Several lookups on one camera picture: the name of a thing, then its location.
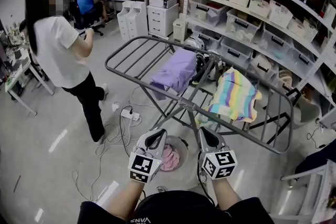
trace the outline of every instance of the white t-shirt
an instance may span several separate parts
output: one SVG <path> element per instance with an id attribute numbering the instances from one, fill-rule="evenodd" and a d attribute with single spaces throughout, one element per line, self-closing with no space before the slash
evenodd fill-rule
<path id="1" fill-rule="evenodd" d="M 78 32 L 61 16 L 38 20 L 34 29 L 37 43 L 35 57 L 53 84 L 71 89 L 82 83 L 90 70 L 69 49 Z"/>

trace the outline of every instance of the white metal shelving unit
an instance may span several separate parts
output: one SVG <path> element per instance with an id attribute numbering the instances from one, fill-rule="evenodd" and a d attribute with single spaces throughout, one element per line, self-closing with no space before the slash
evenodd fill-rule
<path id="1" fill-rule="evenodd" d="M 290 70 L 291 72 L 293 72 L 295 75 L 297 75 L 299 78 L 301 78 L 301 81 L 296 85 L 296 87 L 301 90 L 307 83 L 310 84 L 312 87 L 314 87 L 316 89 L 316 91 L 318 91 L 322 96 L 324 96 L 330 103 L 332 106 L 334 106 L 336 108 L 336 104 L 333 102 L 332 98 L 331 98 L 331 91 L 328 89 L 328 87 L 326 87 L 325 82 L 324 82 L 324 78 L 320 72 L 320 67 L 323 63 L 325 63 L 335 74 L 336 74 L 336 59 L 333 59 L 331 57 L 336 57 L 336 52 L 333 55 L 331 53 L 331 51 L 333 50 L 333 45 L 336 42 L 336 34 L 335 34 L 335 30 L 332 28 L 332 26 L 330 24 L 328 24 L 323 18 L 321 18 L 315 11 L 313 11 L 310 7 L 308 7 L 306 4 L 304 4 L 302 1 L 300 0 L 291 0 L 294 3 L 296 3 L 297 5 L 299 5 L 300 7 L 302 7 L 303 9 L 305 9 L 308 13 L 310 13 L 313 17 L 315 17 L 318 21 L 320 21 L 327 29 L 328 31 L 330 31 L 330 38 L 327 42 L 327 44 L 325 46 L 319 47 L 317 44 L 315 44 L 315 42 L 310 43 L 305 39 L 300 38 L 299 36 L 295 35 L 293 32 L 291 32 L 289 29 L 287 28 L 282 28 L 274 23 L 272 23 L 268 18 L 263 18 L 257 14 L 254 14 L 252 12 L 250 12 L 250 10 L 247 7 L 242 7 L 240 5 L 237 5 L 235 3 L 229 2 L 229 1 L 225 1 L 225 0 L 210 0 L 210 1 L 214 1 L 229 7 L 232 7 L 234 9 L 240 10 L 244 13 L 250 14 L 262 21 L 264 21 L 265 23 L 272 25 L 273 27 L 279 29 L 280 31 L 282 31 L 283 33 L 285 33 L 286 35 L 288 35 L 289 37 L 291 37 L 292 39 L 296 40 L 298 43 L 300 43 L 302 46 L 304 46 L 305 48 L 307 48 L 311 53 L 313 53 L 316 57 L 317 60 L 315 62 L 315 64 L 313 65 L 313 67 L 311 68 L 311 70 L 309 70 L 308 73 L 306 74 L 302 74 L 298 69 L 295 68 L 295 66 L 291 65 L 291 63 L 289 61 L 286 61 L 285 59 L 278 59 L 276 58 L 273 54 L 267 52 L 266 50 L 260 48 L 258 46 L 258 41 L 260 40 L 260 36 L 256 35 L 256 37 L 254 38 L 252 43 L 246 43 L 246 42 L 242 42 L 240 40 L 238 40 L 235 36 L 233 36 L 230 33 L 226 33 L 225 31 L 225 23 L 221 23 L 215 27 L 211 26 L 211 25 L 207 25 L 205 23 L 199 22 L 197 20 L 194 20 L 193 18 L 189 17 L 187 14 L 187 9 L 188 9 L 188 0 L 184 0 L 183 3 L 183 18 L 185 20 L 185 22 L 188 22 L 190 24 L 193 25 L 198 25 L 201 26 L 203 28 L 207 28 L 209 30 L 212 30 L 214 32 L 217 32 L 223 36 L 227 36 L 231 39 L 234 39 L 254 50 L 256 50 L 257 52 L 267 56 L 268 58 L 274 60 L 275 62 L 279 63 L 280 65 L 284 66 L 285 68 L 287 68 L 288 70 Z"/>

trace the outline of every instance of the blue shirt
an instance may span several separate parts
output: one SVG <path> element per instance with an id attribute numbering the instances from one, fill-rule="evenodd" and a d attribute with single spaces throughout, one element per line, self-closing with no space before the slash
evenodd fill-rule
<path id="1" fill-rule="evenodd" d="M 77 0 L 80 13 L 85 14 L 93 9 L 93 0 Z"/>

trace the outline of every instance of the black shirt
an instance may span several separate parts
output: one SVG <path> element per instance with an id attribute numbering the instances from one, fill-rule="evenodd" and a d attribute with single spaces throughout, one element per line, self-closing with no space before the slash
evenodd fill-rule
<path id="1" fill-rule="evenodd" d="M 93 202 L 81 204 L 77 224 L 177 224 L 177 223 L 273 223 L 258 198 L 242 200 L 227 211 L 216 208 L 205 196 L 191 191 L 166 191 L 140 202 L 133 216 L 124 220 Z"/>

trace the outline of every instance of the long black hair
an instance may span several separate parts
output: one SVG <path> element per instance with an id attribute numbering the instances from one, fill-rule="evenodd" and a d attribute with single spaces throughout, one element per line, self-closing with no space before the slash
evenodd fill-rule
<path id="1" fill-rule="evenodd" d="M 37 55 L 36 35 L 34 23 L 43 18 L 52 16 L 50 14 L 49 0 L 26 0 L 26 24 L 30 47 Z"/>

